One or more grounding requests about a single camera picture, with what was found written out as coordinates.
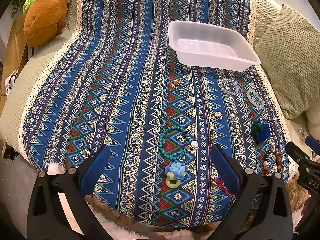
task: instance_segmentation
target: plastic container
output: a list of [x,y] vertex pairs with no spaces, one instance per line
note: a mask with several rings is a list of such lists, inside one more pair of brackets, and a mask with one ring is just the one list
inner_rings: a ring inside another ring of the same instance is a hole
[[206,23],[172,21],[169,45],[184,65],[244,71],[261,61],[245,38],[234,30]]

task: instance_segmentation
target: turquoise bead bracelet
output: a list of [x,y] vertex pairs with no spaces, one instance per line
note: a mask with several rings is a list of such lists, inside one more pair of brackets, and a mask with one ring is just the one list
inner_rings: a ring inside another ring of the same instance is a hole
[[[178,131],[181,131],[183,132],[183,134],[186,136],[186,141],[184,142],[185,145],[182,149],[182,152],[179,153],[177,156],[170,156],[169,154],[166,154],[165,151],[164,151],[164,148],[163,148],[163,145],[165,143],[165,135],[171,131],[171,130],[178,130]],[[178,161],[180,160],[187,152],[187,149],[188,149],[188,146],[190,145],[190,137],[189,137],[189,134],[188,132],[183,129],[182,127],[180,126],[169,126],[167,128],[165,128],[162,133],[159,134],[159,143],[158,143],[158,147],[159,147],[159,150],[160,150],[160,154],[162,154],[164,156],[164,158],[166,158],[167,160],[169,161]]]

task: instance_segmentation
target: blue textured pad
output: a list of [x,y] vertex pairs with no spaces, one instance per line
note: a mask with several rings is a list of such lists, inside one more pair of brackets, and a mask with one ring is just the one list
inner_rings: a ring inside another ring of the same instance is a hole
[[237,198],[241,196],[241,181],[236,171],[232,168],[225,155],[216,145],[211,147],[212,164],[217,169],[220,178],[226,186],[228,192]]
[[93,162],[81,177],[80,194],[82,197],[91,194],[93,191],[94,186],[109,163],[111,151],[107,145],[104,145],[96,154],[97,156],[95,156]]
[[320,143],[318,143],[311,136],[306,137],[306,145],[313,149],[316,154],[320,155]]

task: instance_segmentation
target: lace trim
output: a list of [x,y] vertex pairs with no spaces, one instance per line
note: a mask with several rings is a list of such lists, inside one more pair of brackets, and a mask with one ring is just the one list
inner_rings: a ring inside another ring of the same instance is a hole
[[78,7],[77,7],[77,22],[76,22],[76,28],[75,31],[73,32],[72,36],[70,39],[62,46],[62,48],[56,53],[56,55],[53,57],[53,59],[50,61],[50,63],[45,67],[43,72],[41,73],[40,77],[36,81],[36,84],[34,85],[29,98],[24,106],[22,116],[21,116],[21,122],[20,122],[20,127],[19,127],[19,134],[18,134],[18,143],[19,143],[19,150],[20,154],[29,162],[26,149],[24,147],[23,143],[23,126],[24,122],[26,121],[27,115],[30,112],[31,107],[33,106],[36,97],[48,78],[49,74],[53,70],[53,68],[56,66],[56,64],[61,60],[63,55],[69,50],[70,46],[72,43],[74,43],[80,36],[81,29],[82,29],[82,7],[83,7],[83,0],[78,0]]
[[256,27],[256,16],[257,16],[257,0],[250,0],[250,15],[249,15],[249,26],[247,41],[253,46],[254,30]]
[[[291,137],[290,137],[290,133],[289,133],[289,130],[288,130],[286,119],[285,119],[285,117],[283,115],[283,112],[282,112],[281,107],[279,105],[278,99],[276,98],[276,95],[275,95],[275,93],[273,91],[273,88],[272,88],[271,84],[269,83],[269,80],[268,80],[265,72],[263,71],[261,65],[255,66],[255,68],[256,68],[256,70],[257,70],[257,72],[258,72],[258,74],[259,74],[259,76],[260,76],[260,78],[261,78],[261,80],[263,82],[264,87],[267,90],[267,93],[268,93],[269,98],[270,98],[270,100],[271,100],[271,102],[273,104],[273,107],[276,110],[276,113],[277,113],[277,116],[279,118],[282,130],[284,132],[285,141],[286,141],[286,143],[288,143],[288,142],[291,141]],[[288,181],[290,181],[293,178],[294,174],[295,174],[294,171],[296,170],[297,164],[295,163],[295,161],[290,156],[288,156],[288,158],[289,158],[289,169],[290,169],[290,171],[289,171],[289,180]]]

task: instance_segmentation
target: silver bolt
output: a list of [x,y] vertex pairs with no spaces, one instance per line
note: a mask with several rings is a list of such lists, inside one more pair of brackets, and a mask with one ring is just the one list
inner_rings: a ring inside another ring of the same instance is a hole
[[38,176],[39,176],[40,178],[43,178],[43,177],[45,176],[45,172],[44,172],[44,171],[39,172]]
[[76,168],[70,168],[68,169],[69,174],[74,174],[76,172]]
[[276,177],[277,179],[281,179],[282,176],[281,176],[281,174],[280,174],[279,172],[276,172],[276,173],[275,173],[275,177]]
[[244,172],[245,172],[246,174],[248,174],[248,175],[251,175],[251,174],[253,173],[253,170],[250,169],[250,168],[245,168],[245,169],[244,169]]

